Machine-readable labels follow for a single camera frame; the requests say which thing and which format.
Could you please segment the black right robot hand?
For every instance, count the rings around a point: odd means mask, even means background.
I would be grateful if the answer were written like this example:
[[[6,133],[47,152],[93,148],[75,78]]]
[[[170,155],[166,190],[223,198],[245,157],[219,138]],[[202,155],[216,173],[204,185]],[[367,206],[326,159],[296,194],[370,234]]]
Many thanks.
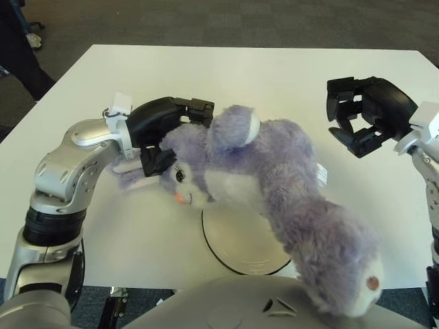
[[[383,78],[345,77],[327,82],[327,119],[338,124],[329,131],[357,158],[409,134],[409,119],[417,108],[409,96]]]

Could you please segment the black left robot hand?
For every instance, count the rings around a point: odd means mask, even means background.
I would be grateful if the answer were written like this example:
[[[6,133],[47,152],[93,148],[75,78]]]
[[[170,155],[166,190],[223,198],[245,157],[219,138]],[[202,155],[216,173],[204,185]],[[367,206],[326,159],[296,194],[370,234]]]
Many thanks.
[[[126,121],[132,146],[140,149],[141,168],[145,177],[160,175],[176,161],[172,149],[161,149],[165,135],[184,124],[209,127],[215,104],[201,99],[162,97],[149,101],[131,112]]]

